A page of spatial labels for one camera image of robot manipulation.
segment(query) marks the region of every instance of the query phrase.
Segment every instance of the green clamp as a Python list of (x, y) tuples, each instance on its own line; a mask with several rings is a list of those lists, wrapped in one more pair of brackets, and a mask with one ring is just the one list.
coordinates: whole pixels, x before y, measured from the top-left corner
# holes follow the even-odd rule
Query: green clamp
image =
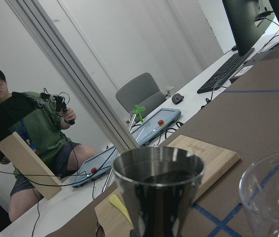
[(144, 112), (144, 111), (145, 111), (145, 107), (139, 107), (138, 105), (134, 106), (134, 114), (136, 114), (139, 117), (141, 122), (143, 122), (144, 120), (141, 117), (140, 112)]

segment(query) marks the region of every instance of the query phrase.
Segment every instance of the black keyboard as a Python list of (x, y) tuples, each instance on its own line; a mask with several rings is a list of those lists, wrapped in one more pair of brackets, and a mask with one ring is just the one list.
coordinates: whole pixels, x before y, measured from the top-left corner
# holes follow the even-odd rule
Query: black keyboard
[(254, 48), (251, 48), (244, 56), (239, 56), (238, 53), (234, 53), (212, 76), (207, 82), (204, 83), (198, 89), (197, 93), (201, 94), (204, 92), (209, 92), (214, 89), (217, 85), (222, 85), (232, 73), (234, 73), (237, 68), (246, 60), (246, 58), (254, 51)]

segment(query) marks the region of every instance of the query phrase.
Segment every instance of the green t-shirt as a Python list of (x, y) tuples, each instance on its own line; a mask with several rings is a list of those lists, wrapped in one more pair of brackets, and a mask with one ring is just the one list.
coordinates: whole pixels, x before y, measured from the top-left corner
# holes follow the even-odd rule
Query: green t-shirt
[[(29, 97), (39, 99), (40, 94), (35, 92), (25, 92)], [(44, 104), (43, 109), (36, 109), (23, 118), (26, 133), (30, 142), (34, 144), (38, 151), (39, 158), (50, 168), (55, 161), (56, 154), (69, 138), (61, 132), (60, 122), (61, 115), (55, 110), (56, 105), (52, 101)], [(21, 122), (17, 122), (13, 128), (19, 131), (23, 138), (24, 129)], [(14, 174), (19, 174), (15, 167)]]

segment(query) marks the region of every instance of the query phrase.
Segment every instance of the white desk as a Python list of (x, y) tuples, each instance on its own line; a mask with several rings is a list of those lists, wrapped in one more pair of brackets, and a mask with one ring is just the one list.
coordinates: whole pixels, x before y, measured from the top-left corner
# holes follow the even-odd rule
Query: white desk
[[(261, 37), (258, 43), (254, 46), (255, 51), (252, 53), (253, 56), (257, 50), (259, 50), (264, 42), (267, 42), (272, 36), (267, 35)], [(270, 44), (279, 41), (279, 37), (276, 37)], [(213, 63), (210, 67), (204, 70), (195, 79), (189, 82), (186, 86), (178, 91), (184, 96), (183, 101), (174, 105), (171, 99), (166, 100), (162, 105), (156, 108), (147, 118), (157, 112), (160, 108), (175, 108), (180, 109), (181, 117), (178, 121), (185, 123), (188, 119), (194, 116), (201, 108), (202, 105), (206, 104), (205, 99), (210, 98), (211, 92), (197, 94), (196, 91), (210, 78), (210, 76), (233, 54), (234, 52), (228, 52), (223, 55), (219, 60)], [(230, 85), (229, 80), (227, 80), (223, 86), (228, 87)], [(213, 93), (213, 98), (217, 97), (224, 88), (220, 88)], [(150, 146), (155, 146), (158, 143), (159, 138), (156, 138), (150, 143)], [(160, 143), (164, 140), (164, 136), (161, 137)], [(107, 175), (98, 179), (95, 182), (94, 196), (97, 197), (101, 194), (102, 187), (106, 181)], [(72, 188), (70, 182), (73, 178), (67, 179), (64, 182), (63, 190), (57, 195), (52, 197), (50, 200), (42, 199), (39, 202), (40, 218), (35, 226), (35, 231), (33, 236), (42, 237), (47, 234), (59, 229), (65, 225), (69, 220), (71, 220), (75, 215), (77, 215), (83, 208), (85, 208), (92, 200), (93, 182), (85, 184), (80, 188)], [(0, 233), (0, 237), (30, 237), (32, 236), (32, 231), (34, 224), (39, 216), (38, 206), (35, 205), (30, 210), (28, 210), (19, 219), (13, 222), (10, 226), (4, 229)]]

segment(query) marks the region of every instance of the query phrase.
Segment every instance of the wooden cutting board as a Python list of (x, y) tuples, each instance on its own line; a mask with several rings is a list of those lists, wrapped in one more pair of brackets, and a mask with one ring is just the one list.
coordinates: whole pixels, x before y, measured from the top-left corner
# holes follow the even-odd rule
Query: wooden cutting board
[[(236, 152), (183, 135), (179, 135), (168, 147), (193, 151), (195, 155), (204, 161), (205, 173), (195, 200), (239, 160)], [(116, 194), (124, 204), (118, 188), (111, 194)], [(95, 207), (95, 212), (99, 223), (103, 227), (105, 237), (129, 237), (132, 226), (123, 214), (109, 202), (109, 196)]]

